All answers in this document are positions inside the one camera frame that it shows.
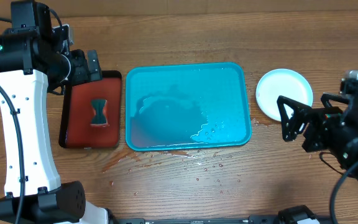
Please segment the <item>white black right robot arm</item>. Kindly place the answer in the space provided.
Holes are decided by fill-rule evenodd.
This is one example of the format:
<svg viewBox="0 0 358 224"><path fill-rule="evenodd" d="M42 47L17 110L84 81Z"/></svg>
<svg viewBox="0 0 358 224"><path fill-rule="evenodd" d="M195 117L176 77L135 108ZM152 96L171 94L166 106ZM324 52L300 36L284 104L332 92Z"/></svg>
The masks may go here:
<svg viewBox="0 0 358 224"><path fill-rule="evenodd" d="M348 177L358 181L358 79L341 81L340 94L325 93L323 107L312 108L286 96L279 96L277 106L281 117L282 137L294 141L302 134L306 152L332 154L344 169L329 199L331 223L337 223L336 196Z"/></svg>

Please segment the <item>light blue plate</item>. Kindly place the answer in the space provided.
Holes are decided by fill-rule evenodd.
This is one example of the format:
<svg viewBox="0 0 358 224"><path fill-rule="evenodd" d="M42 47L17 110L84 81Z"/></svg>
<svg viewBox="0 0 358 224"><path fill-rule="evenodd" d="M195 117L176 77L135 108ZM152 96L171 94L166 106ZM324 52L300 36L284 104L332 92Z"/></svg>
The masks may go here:
<svg viewBox="0 0 358 224"><path fill-rule="evenodd" d="M267 72L258 82L255 98L264 114L275 121L281 121L277 100L285 96L308 106L313 104L311 85L300 73L279 68Z"/></svg>

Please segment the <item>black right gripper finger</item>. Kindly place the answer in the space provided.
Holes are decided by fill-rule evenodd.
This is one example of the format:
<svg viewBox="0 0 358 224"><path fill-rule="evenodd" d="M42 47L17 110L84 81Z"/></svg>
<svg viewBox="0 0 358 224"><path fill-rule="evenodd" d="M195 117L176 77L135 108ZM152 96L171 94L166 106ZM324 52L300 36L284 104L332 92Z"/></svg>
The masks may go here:
<svg viewBox="0 0 358 224"><path fill-rule="evenodd" d="M303 131L306 140L317 140L316 116L317 109L295 101L286 96L277 99L278 110L281 117L282 137L285 142L293 141Z"/></svg>
<svg viewBox="0 0 358 224"><path fill-rule="evenodd" d="M334 95L331 93L323 93L321 96L321 102L325 108L331 108L332 104L331 101L342 103L345 105L349 104L349 99L344 98L341 95Z"/></svg>

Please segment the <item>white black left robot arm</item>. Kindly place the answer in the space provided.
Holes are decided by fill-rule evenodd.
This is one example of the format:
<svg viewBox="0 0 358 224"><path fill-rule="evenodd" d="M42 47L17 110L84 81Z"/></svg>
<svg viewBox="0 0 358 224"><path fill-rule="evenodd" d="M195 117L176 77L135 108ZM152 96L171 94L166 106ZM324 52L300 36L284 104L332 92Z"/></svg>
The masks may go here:
<svg viewBox="0 0 358 224"><path fill-rule="evenodd" d="M101 79L95 50L69 50L57 32L0 35L0 109L7 173L0 220L8 223L114 223L88 202L79 181L62 183L50 145L46 100L58 87Z"/></svg>

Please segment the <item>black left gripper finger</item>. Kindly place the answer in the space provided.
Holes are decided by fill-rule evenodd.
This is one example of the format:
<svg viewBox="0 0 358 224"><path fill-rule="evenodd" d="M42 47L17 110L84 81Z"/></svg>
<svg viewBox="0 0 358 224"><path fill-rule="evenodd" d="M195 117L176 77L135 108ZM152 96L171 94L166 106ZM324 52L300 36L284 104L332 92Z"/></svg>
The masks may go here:
<svg viewBox="0 0 358 224"><path fill-rule="evenodd" d="M95 82L103 79L102 70L99 64L98 55L95 50L88 51L88 81Z"/></svg>
<svg viewBox="0 0 358 224"><path fill-rule="evenodd" d="M85 53L78 49L70 52L70 62L73 66L71 84L84 84L88 81L88 64Z"/></svg>

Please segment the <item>red green sponge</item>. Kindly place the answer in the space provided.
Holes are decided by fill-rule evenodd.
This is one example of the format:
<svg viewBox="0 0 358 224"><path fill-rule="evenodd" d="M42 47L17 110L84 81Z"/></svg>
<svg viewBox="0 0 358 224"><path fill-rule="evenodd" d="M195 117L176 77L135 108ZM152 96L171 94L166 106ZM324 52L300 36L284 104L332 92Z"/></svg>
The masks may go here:
<svg viewBox="0 0 358 224"><path fill-rule="evenodd" d="M108 126L107 119L107 100L105 99L94 99L91 101L94 116L91 120L91 125L95 127L106 127Z"/></svg>

